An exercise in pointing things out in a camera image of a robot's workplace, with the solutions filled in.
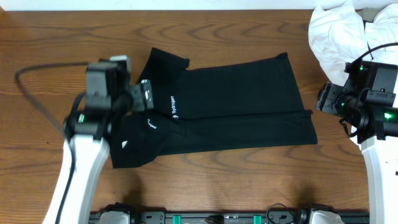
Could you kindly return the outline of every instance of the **white cloth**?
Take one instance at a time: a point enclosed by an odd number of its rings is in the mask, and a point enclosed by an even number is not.
[[[312,52],[329,80],[343,86],[348,78],[345,63],[352,62],[370,48],[398,42],[398,4],[391,4],[366,23],[355,12],[352,0],[342,6],[323,10],[317,6],[308,28],[308,40]],[[363,60],[398,65],[398,46],[372,52]],[[398,79],[394,93],[398,94]]]
[[[348,78],[345,63],[368,50],[362,18],[355,12],[351,0],[327,11],[317,6],[312,13],[308,39],[329,80],[341,86]]]

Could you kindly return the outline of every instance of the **wooden table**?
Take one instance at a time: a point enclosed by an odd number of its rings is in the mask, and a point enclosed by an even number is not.
[[[316,146],[161,156],[99,178],[93,210],[125,202],[167,210],[265,210],[316,202],[368,210],[366,168],[338,118],[314,109],[327,81],[308,46],[311,11],[7,12],[0,21],[0,220],[39,223],[62,162],[62,138],[27,103],[14,72],[40,63],[97,61],[127,54],[135,81],[157,47],[190,68],[250,62],[288,52],[317,130]],[[85,67],[31,72],[26,87],[63,121],[85,90]]]

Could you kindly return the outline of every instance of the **green connector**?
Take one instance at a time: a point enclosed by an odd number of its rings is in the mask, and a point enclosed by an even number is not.
[[[253,224],[261,224],[261,216],[260,215],[255,215],[253,217]]]
[[[181,224],[181,215],[173,216],[173,224]]]

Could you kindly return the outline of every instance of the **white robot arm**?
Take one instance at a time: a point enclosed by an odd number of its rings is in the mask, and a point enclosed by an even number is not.
[[[368,172],[371,223],[395,223],[398,202],[398,138],[369,138],[361,145]]]
[[[67,189],[72,152],[75,166]],[[70,143],[65,140],[60,176],[43,223],[88,223],[98,177],[108,154],[109,144],[104,138],[95,140],[92,135],[76,134]]]

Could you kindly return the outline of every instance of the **black cable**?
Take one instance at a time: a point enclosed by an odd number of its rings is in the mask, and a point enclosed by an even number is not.
[[[268,208],[268,210],[267,210],[267,212],[266,212],[266,218],[268,219],[268,221],[269,221],[270,223],[272,223],[272,224],[278,224],[278,223],[275,223],[274,221],[272,221],[272,220],[269,218],[269,216],[268,216],[269,210],[271,210],[271,209],[272,209],[274,206],[276,206],[276,205],[280,205],[280,206],[283,206],[283,207],[286,208],[286,210],[293,216],[293,221],[290,223],[290,224],[293,224],[293,223],[294,223],[294,220],[295,220],[295,215],[294,215],[284,204],[282,204],[282,203],[275,203],[275,204],[271,205],[271,206]]]
[[[15,83],[18,86],[18,89],[21,91],[22,95],[27,99],[27,101],[36,109],[38,110],[44,118],[58,131],[59,134],[62,135],[63,138],[67,140],[69,149],[70,149],[70,154],[72,157],[72,162],[70,164],[70,171],[69,171],[69,177],[68,177],[68,182],[67,185],[65,186],[65,191],[63,192],[63,196],[60,202],[60,206],[58,208],[57,212],[57,217],[55,219],[55,224],[58,224],[61,219],[61,214],[62,214],[62,209],[63,205],[65,203],[70,183],[72,181],[73,173],[75,171],[76,167],[76,155],[75,151],[72,149],[70,145],[70,139],[69,137],[65,134],[65,131],[63,129],[63,126],[57,121],[57,119],[41,104],[41,102],[34,96],[32,96],[26,88],[23,86],[21,82],[21,75],[23,73],[33,71],[33,70],[41,70],[41,69],[46,69],[46,68],[59,68],[59,67],[72,67],[72,66],[84,66],[88,65],[88,62],[75,62],[75,63],[54,63],[54,64],[45,64],[45,65],[34,65],[31,67],[26,67],[23,68],[15,73]]]
[[[344,118],[342,118],[342,119],[340,119],[339,120],[339,123],[343,126],[343,128],[344,128],[344,132],[346,133],[346,135],[349,137],[349,138],[352,138],[352,137],[355,137],[357,134],[358,134],[358,129],[356,130],[356,131],[354,131],[353,133],[349,133],[348,132],[348,128],[347,128],[347,124],[345,124],[344,122],[345,122],[346,120],[344,119]]]
[[[352,64],[354,65],[354,64],[358,63],[363,57],[367,56],[367,54],[370,54],[370,53],[372,53],[372,52],[375,51],[375,50],[379,50],[379,49],[381,49],[381,48],[384,48],[384,47],[391,47],[391,46],[398,46],[398,43],[383,44],[383,45],[377,46],[377,47],[375,47],[375,48],[373,48],[373,49],[371,49],[371,50],[368,50],[367,52],[365,52],[365,53],[363,53],[361,56],[359,56],[359,58],[355,59],[355,60],[352,62]]]

